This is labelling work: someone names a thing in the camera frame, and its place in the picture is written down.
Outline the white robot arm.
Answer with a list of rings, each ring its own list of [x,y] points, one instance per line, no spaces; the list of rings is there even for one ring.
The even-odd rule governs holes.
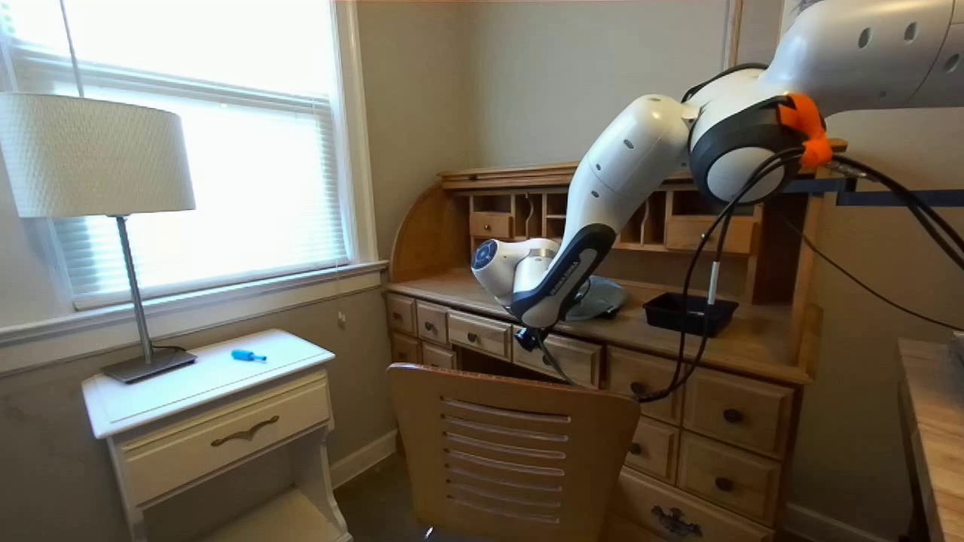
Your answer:
[[[485,240],[469,271],[532,348],[674,167],[719,204],[757,204],[830,159],[830,113],[961,105],[961,67],[964,0],[812,0],[764,67],[631,99],[576,164],[564,234]]]

